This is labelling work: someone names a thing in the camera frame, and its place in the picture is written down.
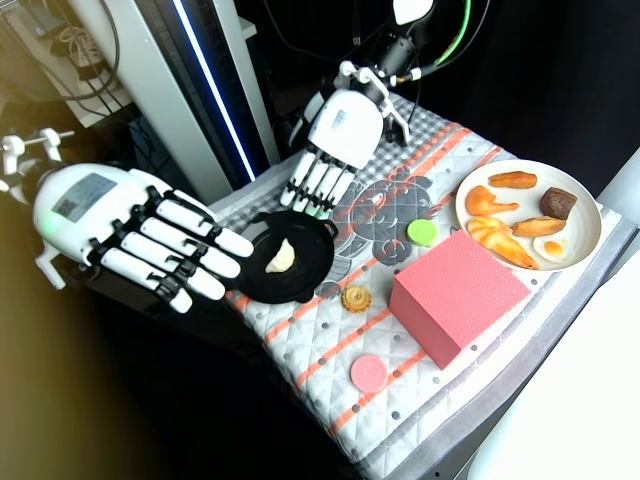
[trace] white plate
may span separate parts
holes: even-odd
[[[494,188],[489,186],[489,177],[491,175],[514,171],[534,173],[538,177],[538,183],[535,187],[528,189]],[[587,189],[563,171],[544,163],[532,162],[531,160],[504,160],[478,168],[460,184],[456,196],[456,215],[465,231],[467,231],[467,223],[473,218],[473,215],[469,215],[469,212],[467,212],[465,199],[469,191],[478,185],[487,187],[496,196],[496,202],[518,202],[520,204],[518,210],[491,215],[509,226],[529,218],[542,216],[539,202],[542,195],[551,187],[561,188],[578,197],[578,201],[567,219],[567,225],[560,233],[556,234],[556,236],[561,236],[566,240],[567,257],[560,263],[553,263],[542,258],[533,249],[533,239],[513,237],[536,259],[540,265],[540,270],[553,272],[576,265],[587,258],[598,245],[602,231],[602,219],[600,218],[598,206]],[[494,254],[494,256],[509,268],[527,271],[503,260],[497,254]]]

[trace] quilted tablecloth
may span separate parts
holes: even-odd
[[[406,117],[412,104],[393,101]],[[604,232],[589,261],[562,273],[517,272],[530,295],[440,370],[388,308],[394,274],[429,250],[409,243],[406,227],[430,218],[439,241],[446,239],[459,228],[452,200],[464,177],[515,157],[421,108],[412,135],[406,148],[382,141],[334,210],[340,230],[335,260],[310,302],[266,305],[232,295],[318,423],[362,475],[375,480],[423,475],[503,403],[544,359],[635,233],[634,225],[603,208]],[[279,210],[296,161],[214,204],[221,223],[242,231],[258,212]],[[364,313],[341,305],[340,292],[351,284],[373,293]],[[387,365],[380,392],[362,393],[350,381],[352,362],[365,353]]]

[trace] green circle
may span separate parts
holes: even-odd
[[[420,247],[428,247],[438,238],[438,227],[431,220],[419,218],[409,224],[407,236],[411,243]]]

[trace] robotic hand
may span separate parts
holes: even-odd
[[[222,250],[248,257],[251,242],[221,228],[205,205],[146,172],[65,166],[57,150],[60,136],[52,129],[41,135],[49,168],[40,176],[33,203],[34,224],[44,242],[36,264],[56,288],[65,281],[52,260],[63,254],[141,285],[180,313],[192,305],[189,291],[212,300],[224,296],[214,274],[234,278],[240,265]],[[19,137],[5,137],[3,147],[5,178],[13,181],[0,182],[0,190],[26,203],[19,177],[35,161],[18,164],[24,153]]]
[[[404,73],[423,41],[417,34],[433,10],[433,0],[394,0],[392,29],[384,31],[366,66],[340,64],[336,87],[326,102],[317,93],[307,105],[290,139],[304,122],[311,124],[307,145],[280,203],[295,211],[328,218],[356,172],[375,152],[383,130],[395,127],[400,142],[409,126],[389,100],[387,86]]]

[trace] pink disc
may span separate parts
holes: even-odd
[[[363,355],[351,365],[351,381],[358,390],[378,392],[387,383],[387,367],[375,355]]]

